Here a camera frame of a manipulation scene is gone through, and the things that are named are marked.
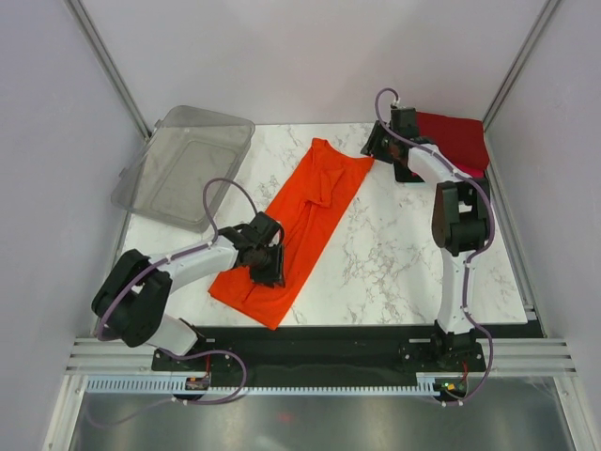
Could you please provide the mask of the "orange t shirt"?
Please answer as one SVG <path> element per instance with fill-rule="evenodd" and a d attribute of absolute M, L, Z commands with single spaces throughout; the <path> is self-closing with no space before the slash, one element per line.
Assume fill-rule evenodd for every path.
<path fill-rule="evenodd" d="M 282 288 L 251 281 L 248 270 L 220 273 L 208 289 L 215 300 L 276 329 L 295 302 L 347 207 L 362 186 L 374 160 L 352 158 L 320 138 L 300 160 L 267 207 L 284 228 Z"/>

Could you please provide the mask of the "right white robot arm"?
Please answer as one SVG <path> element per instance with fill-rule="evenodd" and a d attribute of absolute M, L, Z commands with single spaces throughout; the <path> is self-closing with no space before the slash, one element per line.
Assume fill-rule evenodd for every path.
<path fill-rule="evenodd" d="M 435 192 L 431 231 L 441 251 L 443 276 L 437 341 L 429 354 L 436 367 L 452 369 L 464 358 L 462 346 L 475 339 L 470 273 L 495 234 L 489 185 L 459 169 L 420 134 L 415 109 L 392 104 L 388 122 L 377 118 L 362 154 L 392 164 L 396 181 L 422 181 Z"/>

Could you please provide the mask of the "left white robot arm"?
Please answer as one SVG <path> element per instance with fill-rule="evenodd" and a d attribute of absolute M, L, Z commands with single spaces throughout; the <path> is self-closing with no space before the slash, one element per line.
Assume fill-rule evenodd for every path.
<path fill-rule="evenodd" d="M 245 268 L 251 281 L 282 287 L 283 226 L 260 211 L 248 224 L 216 231 L 210 241 L 164 256 L 125 252 L 95 295 L 91 309 L 99 318 L 96 337 L 120 340 L 130 348 L 151 345 L 167 350 L 186 369 L 206 359 L 199 334 L 183 319 L 165 313 L 170 296 L 189 284 L 220 272 Z"/>

